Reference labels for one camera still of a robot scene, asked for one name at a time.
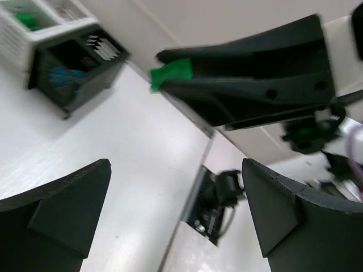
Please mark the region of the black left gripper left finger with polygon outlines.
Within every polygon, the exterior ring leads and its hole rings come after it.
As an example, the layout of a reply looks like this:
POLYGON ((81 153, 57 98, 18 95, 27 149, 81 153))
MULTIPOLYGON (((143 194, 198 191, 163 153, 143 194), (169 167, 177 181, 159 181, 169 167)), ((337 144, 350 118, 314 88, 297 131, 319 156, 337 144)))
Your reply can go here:
POLYGON ((108 159, 1 200, 1 271, 80 271, 111 179, 108 159))

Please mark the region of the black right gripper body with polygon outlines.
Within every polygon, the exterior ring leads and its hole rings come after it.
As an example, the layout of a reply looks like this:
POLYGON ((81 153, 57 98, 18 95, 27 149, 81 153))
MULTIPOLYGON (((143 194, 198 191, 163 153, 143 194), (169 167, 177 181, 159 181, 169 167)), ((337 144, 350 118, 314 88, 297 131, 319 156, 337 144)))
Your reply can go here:
POLYGON ((307 117, 282 123, 286 142, 294 152, 309 155, 321 151, 325 145, 336 139, 339 126, 347 111, 340 102, 335 102, 323 111, 315 111, 307 117))

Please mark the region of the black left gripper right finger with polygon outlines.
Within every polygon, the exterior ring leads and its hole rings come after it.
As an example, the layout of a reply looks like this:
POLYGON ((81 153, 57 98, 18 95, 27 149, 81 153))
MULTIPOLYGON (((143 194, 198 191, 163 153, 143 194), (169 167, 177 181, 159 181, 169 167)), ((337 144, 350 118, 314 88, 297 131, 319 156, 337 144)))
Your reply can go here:
POLYGON ((289 179, 253 159, 242 178, 271 271, 362 271, 362 204, 289 179))

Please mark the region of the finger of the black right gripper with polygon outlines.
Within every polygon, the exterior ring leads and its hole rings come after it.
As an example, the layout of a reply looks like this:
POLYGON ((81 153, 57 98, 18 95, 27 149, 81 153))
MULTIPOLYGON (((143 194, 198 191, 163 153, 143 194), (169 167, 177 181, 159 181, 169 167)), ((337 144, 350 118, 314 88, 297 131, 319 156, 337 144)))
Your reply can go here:
POLYGON ((181 100, 210 126, 253 128, 311 117, 328 107, 335 86, 328 71, 287 78, 169 80, 161 91, 181 100))
POLYGON ((316 14, 222 44, 165 49, 155 57, 163 64, 188 58, 195 77, 277 78, 329 68, 316 14))

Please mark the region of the small green lego brick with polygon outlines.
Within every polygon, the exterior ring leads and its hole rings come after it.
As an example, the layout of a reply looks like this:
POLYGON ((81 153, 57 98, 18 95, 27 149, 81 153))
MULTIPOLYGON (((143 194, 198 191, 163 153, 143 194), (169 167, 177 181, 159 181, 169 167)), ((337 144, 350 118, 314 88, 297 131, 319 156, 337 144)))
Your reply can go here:
POLYGON ((153 92, 169 80, 191 79, 193 76, 190 58, 177 59, 162 67, 151 69, 150 88, 153 92))

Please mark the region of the cyan long lego brick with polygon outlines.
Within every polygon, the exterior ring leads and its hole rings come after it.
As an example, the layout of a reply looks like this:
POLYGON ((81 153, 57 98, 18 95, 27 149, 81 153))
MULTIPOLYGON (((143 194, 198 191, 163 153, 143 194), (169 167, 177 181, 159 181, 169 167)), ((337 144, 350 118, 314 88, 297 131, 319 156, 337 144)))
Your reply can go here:
POLYGON ((85 75, 85 72, 80 70, 67 71, 63 67, 52 67, 48 72, 48 80, 56 86, 64 86, 72 82, 73 77, 81 78, 85 75))

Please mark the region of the green square lego brick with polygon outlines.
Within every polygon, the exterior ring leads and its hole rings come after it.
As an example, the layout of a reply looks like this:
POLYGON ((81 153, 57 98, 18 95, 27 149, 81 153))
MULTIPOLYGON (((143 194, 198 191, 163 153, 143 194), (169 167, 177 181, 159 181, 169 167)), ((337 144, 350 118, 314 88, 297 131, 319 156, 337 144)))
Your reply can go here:
POLYGON ((37 23, 37 17, 33 14, 19 12, 15 14, 15 17, 23 23, 30 31, 37 31, 40 29, 37 23))

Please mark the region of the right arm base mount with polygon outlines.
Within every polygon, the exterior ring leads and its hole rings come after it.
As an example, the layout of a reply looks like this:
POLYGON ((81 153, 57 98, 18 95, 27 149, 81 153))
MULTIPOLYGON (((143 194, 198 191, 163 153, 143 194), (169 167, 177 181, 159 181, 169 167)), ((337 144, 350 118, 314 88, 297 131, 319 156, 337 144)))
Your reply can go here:
POLYGON ((229 230, 238 203, 246 199, 240 174, 238 169, 215 174, 203 165, 182 212, 181 221, 215 246, 229 230))

